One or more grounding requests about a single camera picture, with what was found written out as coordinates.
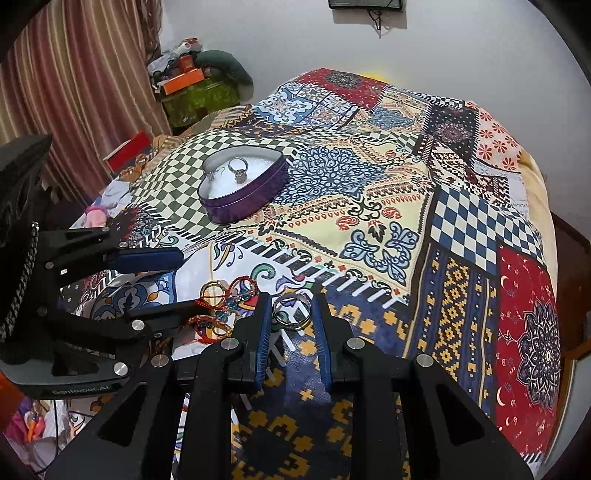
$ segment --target patchwork bedspread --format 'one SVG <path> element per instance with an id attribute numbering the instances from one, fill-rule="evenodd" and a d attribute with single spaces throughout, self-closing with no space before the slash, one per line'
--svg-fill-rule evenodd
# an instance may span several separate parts
<path id="1" fill-rule="evenodd" d="M 203 160 L 234 145 L 282 151 L 290 180 L 260 212 L 223 228 L 209 222 L 197 187 Z M 134 306 L 182 301 L 239 275 L 272 296 L 320 286 L 356 335 L 393 355 L 433 355 L 536 471 L 554 424 L 560 345 L 517 170 L 523 154 L 475 103 L 306 73 L 174 150 L 115 219 L 132 245 L 178 245 L 183 267 L 99 274 L 70 290 L 71 308 L 106 318 L 130 293 Z M 326 394 L 310 327 L 281 341 L 285 362 L 271 355 L 263 392 L 234 406 L 233 478 L 345 479 L 352 401 Z M 191 332 L 175 339 L 174 355 L 203 348 Z M 182 434 L 181 424 L 179 447 Z"/>

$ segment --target curtain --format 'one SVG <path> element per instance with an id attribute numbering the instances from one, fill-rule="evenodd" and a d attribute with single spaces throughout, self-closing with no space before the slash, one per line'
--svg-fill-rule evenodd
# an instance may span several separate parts
<path id="1" fill-rule="evenodd" d="M 160 56 L 160 38 L 162 27 L 162 0 L 135 0 L 139 23 L 144 38 L 146 65 Z"/>
<path id="2" fill-rule="evenodd" d="M 45 179 L 88 205 L 102 162 L 140 131 L 169 134 L 145 69 L 135 0 L 52 0 L 0 64 L 0 144 L 52 133 Z"/>

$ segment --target purple tin box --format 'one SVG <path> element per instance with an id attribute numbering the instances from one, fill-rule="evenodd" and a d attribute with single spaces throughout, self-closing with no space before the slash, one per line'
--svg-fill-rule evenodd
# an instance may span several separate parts
<path id="1" fill-rule="evenodd" d="M 273 164 L 241 189 L 214 199 L 209 198 L 210 179 L 205 175 L 199 184 L 197 194 L 213 223 L 233 223 L 256 213 L 269 203 L 287 182 L 287 162 L 281 152 L 272 148 L 250 145 L 225 148 L 209 155 L 203 162 L 202 169 L 206 174 L 211 173 L 236 157 L 242 157 L 246 161 L 263 158 L 272 161 Z"/>

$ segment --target wall-mounted device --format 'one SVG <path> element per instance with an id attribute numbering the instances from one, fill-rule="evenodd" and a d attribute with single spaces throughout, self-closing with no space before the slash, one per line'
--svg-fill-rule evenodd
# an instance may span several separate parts
<path id="1" fill-rule="evenodd" d="M 402 11 L 402 0 L 329 0 L 331 8 L 365 8 Z"/>

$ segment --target pink toy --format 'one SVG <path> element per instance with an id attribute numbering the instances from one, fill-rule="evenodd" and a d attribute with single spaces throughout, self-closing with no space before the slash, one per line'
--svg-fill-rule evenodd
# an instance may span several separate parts
<path id="1" fill-rule="evenodd" d="M 84 228 L 97 228 L 107 224 L 107 209 L 103 205 L 90 205 L 86 209 Z"/>

